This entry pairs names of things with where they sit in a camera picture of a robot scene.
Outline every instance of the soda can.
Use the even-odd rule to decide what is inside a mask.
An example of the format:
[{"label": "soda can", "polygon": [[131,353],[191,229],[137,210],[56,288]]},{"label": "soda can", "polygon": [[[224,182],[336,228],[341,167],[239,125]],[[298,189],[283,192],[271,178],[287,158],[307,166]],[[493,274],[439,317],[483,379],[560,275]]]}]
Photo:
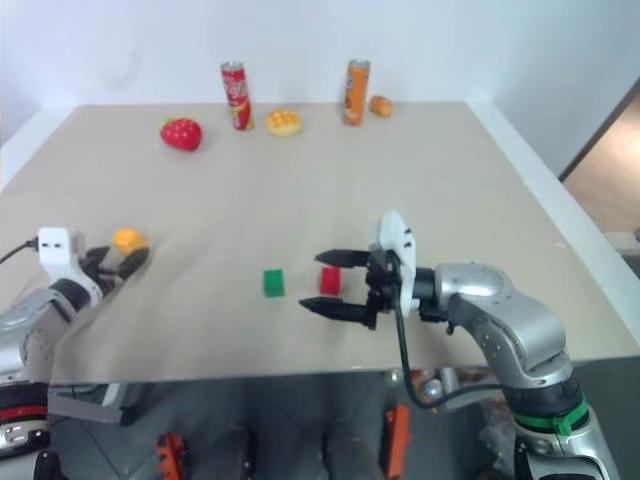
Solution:
[{"label": "soda can", "polygon": [[233,127],[236,130],[251,130],[253,118],[244,66],[240,62],[227,62],[220,66],[220,70],[222,70],[224,90],[231,108]]},{"label": "soda can", "polygon": [[343,120],[347,125],[357,126],[364,117],[369,82],[368,60],[355,59],[347,68],[347,91],[344,97]]}]

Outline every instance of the green block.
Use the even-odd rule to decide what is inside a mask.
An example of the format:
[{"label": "green block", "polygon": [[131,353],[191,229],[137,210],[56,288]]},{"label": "green block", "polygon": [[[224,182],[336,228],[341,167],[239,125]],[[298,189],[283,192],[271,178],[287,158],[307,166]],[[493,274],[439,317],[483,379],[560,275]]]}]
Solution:
[{"label": "green block", "polygon": [[266,297],[284,297],[284,275],[282,270],[265,270],[263,288]]}]

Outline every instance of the toy strawberry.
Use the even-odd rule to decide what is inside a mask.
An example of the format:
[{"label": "toy strawberry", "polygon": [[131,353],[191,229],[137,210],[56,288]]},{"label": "toy strawberry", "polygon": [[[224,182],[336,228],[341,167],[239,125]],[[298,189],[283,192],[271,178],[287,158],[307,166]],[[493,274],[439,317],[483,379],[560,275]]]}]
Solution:
[{"label": "toy strawberry", "polygon": [[160,136],[167,145],[193,151],[200,144],[202,129],[189,118],[169,118],[160,130]]}]

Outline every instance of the waffle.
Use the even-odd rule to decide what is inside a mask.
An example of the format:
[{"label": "waffle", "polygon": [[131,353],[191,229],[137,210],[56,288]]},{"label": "waffle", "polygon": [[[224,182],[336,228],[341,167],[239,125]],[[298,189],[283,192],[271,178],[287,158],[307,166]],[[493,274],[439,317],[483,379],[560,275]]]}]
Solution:
[{"label": "waffle", "polygon": [[302,127],[300,116],[293,110],[275,110],[267,115],[267,131],[276,137],[290,137]]}]

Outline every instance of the coca-cola can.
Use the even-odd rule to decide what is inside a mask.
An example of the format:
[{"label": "coca-cola can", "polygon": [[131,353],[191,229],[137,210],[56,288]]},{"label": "coca-cola can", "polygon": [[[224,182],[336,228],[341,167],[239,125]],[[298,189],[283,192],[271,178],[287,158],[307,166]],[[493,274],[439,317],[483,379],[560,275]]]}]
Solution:
[{"label": "coca-cola can", "polygon": [[244,66],[240,62],[227,62],[220,66],[220,70],[222,70],[222,81],[231,108],[234,128],[236,130],[251,130],[253,119]]}]

